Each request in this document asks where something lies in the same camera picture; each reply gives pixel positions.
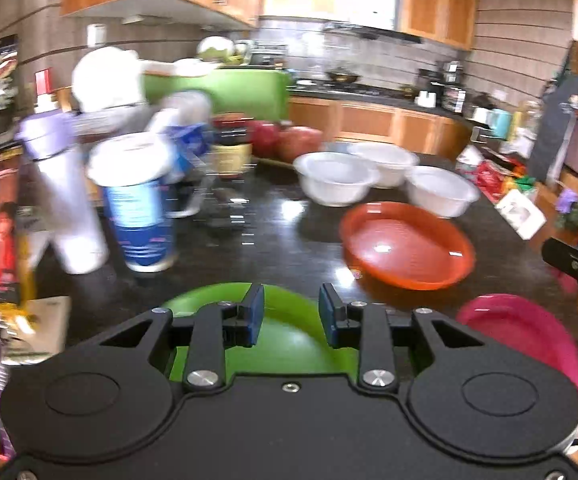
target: magenta bowl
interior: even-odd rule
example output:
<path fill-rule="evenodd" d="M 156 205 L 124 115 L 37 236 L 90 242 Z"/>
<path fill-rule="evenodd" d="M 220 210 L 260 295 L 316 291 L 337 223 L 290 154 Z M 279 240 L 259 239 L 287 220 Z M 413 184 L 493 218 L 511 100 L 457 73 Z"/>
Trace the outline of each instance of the magenta bowl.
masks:
<path fill-rule="evenodd" d="M 488 294 L 465 304 L 456 319 L 559 370 L 578 388 L 578 346 L 540 305 L 513 294 Z"/>

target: wall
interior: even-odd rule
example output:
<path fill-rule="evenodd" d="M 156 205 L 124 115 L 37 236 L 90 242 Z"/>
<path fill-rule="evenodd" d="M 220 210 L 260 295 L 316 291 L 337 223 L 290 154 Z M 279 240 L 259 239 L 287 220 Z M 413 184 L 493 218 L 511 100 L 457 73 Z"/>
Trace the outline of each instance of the wall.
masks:
<path fill-rule="evenodd" d="M 0 38 L 18 34 L 21 83 L 52 67 L 54 86 L 69 86 L 71 72 L 87 53 L 86 26 L 108 25 L 108 44 L 136 50 L 143 59 L 173 61 L 193 56 L 207 34 L 194 25 L 121 25 L 118 20 L 60 16 L 61 0 L 0 0 Z"/>
<path fill-rule="evenodd" d="M 355 36 L 322 34 L 322 22 L 309 20 L 260 20 L 260 28 L 253 32 L 255 40 L 282 41 L 289 47 L 288 66 L 299 70 L 304 77 L 314 75 L 310 67 L 319 62 L 322 54 L 308 48 L 304 35 L 320 35 L 325 43 L 346 42 L 355 51 L 353 67 L 360 74 L 359 83 L 395 88 L 400 84 L 413 84 L 420 68 L 433 70 L 439 61 L 456 59 L 458 52 L 449 46 L 425 41 L 414 44 L 402 40 L 382 38 L 361 40 Z"/>
<path fill-rule="evenodd" d="M 560 69 L 571 41 L 573 0 L 478 0 L 465 85 L 506 92 L 517 106 L 535 99 Z"/>

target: granite countertop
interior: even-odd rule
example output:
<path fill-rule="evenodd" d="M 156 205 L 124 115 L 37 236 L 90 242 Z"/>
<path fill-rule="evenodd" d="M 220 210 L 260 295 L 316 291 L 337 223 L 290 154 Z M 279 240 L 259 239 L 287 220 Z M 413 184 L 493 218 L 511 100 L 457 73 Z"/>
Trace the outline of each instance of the granite countertop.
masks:
<path fill-rule="evenodd" d="M 373 103 L 377 105 L 401 108 L 403 110 L 413 110 L 415 112 L 421 112 L 424 114 L 447 117 L 449 119 L 453 119 L 454 121 L 458 121 L 459 123 L 463 123 L 470 128 L 475 125 L 475 123 L 467 120 L 462 115 L 450 112 L 449 110 L 445 110 L 442 107 L 426 108 L 423 106 L 418 106 L 412 100 L 405 98 L 357 94 L 354 92 L 342 92 L 322 88 L 310 89 L 309 87 L 291 88 L 289 89 L 289 95 L 295 97 L 311 97 L 314 99 L 331 99 L 334 101 Z"/>
<path fill-rule="evenodd" d="M 448 161 L 421 155 L 422 164 L 450 168 Z M 400 310 L 429 306 L 455 316 L 481 294 L 505 292 L 535 301 L 555 314 L 578 343 L 576 301 L 560 290 L 549 268 L 483 196 L 454 223 L 476 250 L 476 266 L 462 282 L 445 290 L 412 291 L 370 276 L 350 279 L 338 223 L 349 208 L 319 206 L 306 199 L 292 170 L 259 164 L 250 174 L 251 228 L 233 235 L 211 232 L 195 218 L 176 221 L 179 257 L 154 275 L 127 269 L 110 241 L 111 259 L 101 269 L 69 276 L 48 250 L 36 273 L 38 297 L 69 295 L 72 312 L 67 345 L 161 305 L 193 288 L 220 282 L 262 282 L 283 286 L 313 300 L 331 282 L 345 301 L 390 304 Z M 369 201 L 406 202 L 400 189 L 373 189 Z M 106 234 L 111 239 L 106 227 Z"/>

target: purple bottle cap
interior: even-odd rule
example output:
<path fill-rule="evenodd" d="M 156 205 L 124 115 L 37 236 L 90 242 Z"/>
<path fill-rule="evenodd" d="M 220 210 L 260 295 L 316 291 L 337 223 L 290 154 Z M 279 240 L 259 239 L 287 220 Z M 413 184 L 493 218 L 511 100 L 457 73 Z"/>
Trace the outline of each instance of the purple bottle cap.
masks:
<path fill-rule="evenodd" d="M 16 138 L 25 143 L 32 159 L 49 158 L 74 142 L 71 117 L 60 110 L 32 115 L 22 121 Z"/>

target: red apple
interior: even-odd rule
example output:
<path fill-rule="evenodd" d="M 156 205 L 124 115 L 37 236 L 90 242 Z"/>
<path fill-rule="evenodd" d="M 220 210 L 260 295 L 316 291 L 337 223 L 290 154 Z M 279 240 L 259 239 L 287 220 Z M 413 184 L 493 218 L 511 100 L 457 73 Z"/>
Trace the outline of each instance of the red apple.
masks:
<path fill-rule="evenodd" d="M 281 161 L 291 163 L 305 153 L 319 151 L 322 140 L 320 130 L 308 126 L 292 126 L 281 131 L 277 153 Z"/>
<path fill-rule="evenodd" d="M 280 133 L 278 126 L 266 121 L 251 121 L 249 131 L 253 154 L 260 158 L 275 158 Z"/>

